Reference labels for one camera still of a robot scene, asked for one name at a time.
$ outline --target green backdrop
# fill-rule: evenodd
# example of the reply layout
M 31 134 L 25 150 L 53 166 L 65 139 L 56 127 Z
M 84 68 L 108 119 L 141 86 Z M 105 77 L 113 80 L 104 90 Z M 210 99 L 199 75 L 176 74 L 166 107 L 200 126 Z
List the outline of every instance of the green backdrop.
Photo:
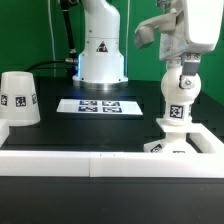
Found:
M 120 51 L 126 55 L 128 0 L 108 0 L 121 14 Z M 150 47 L 137 50 L 133 43 L 139 22 L 161 14 L 155 0 L 131 0 L 128 38 L 128 78 L 130 80 L 160 81 L 165 63 L 159 61 L 159 33 Z M 51 0 L 52 24 L 56 58 L 68 56 L 64 21 L 58 0 Z M 0 72 L 24 70 L 38 62 L 52 60 L 48 0 L 0 1 Z M 84 13 L 81 5 L 70 9 L 73 34 L 78 52 L 84 47 Z M 202 90 L 224 105 L 224 23 L 215 51 L 203 55 L 199 74 Z M 35 70 L 35 75 L 52 76 L 52 70 Z M 57 76 L 64 76 L 59 70 Z

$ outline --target white cup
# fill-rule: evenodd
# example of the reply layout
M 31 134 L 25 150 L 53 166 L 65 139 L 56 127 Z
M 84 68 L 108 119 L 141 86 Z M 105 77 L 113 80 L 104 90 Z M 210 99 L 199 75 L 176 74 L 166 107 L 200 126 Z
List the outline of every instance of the white cup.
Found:
M 2 73 L 0 119 L 8 119 L 9 126 L 27 126 L 40 121 L 32 73 Z

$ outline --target white block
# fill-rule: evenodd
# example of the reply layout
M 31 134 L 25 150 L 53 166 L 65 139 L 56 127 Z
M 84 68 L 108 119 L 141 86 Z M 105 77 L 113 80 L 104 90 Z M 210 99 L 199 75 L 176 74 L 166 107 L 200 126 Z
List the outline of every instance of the white block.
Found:
M 91 153 L 90 177 L 122 177 L 124 175 L 124 153 Z
M 89 177 L 88 152 L 0 151 L 0 176 Z
M 9 136 L 9 124 L 8 120 L 0 119 L 0 147 Z

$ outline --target black table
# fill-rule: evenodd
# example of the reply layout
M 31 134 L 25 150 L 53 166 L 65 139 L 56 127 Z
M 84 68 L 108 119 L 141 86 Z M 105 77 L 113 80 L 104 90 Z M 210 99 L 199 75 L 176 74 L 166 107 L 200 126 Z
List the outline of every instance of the black table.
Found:
M 10 128 L 4 150 L 143 152 L 163 138 L 159 82 L 130 81 L 113 92 L 74 88 L 66 78 L 38 78 L 41 122 Z M 137 101 L 143 116 L 57 113 L 60 99 Z M 224 107 L 201 93 L 194 122 L 224 141 Z M 1 177 L 0 223 L 224 223 L 224 180 L 189 178 Z

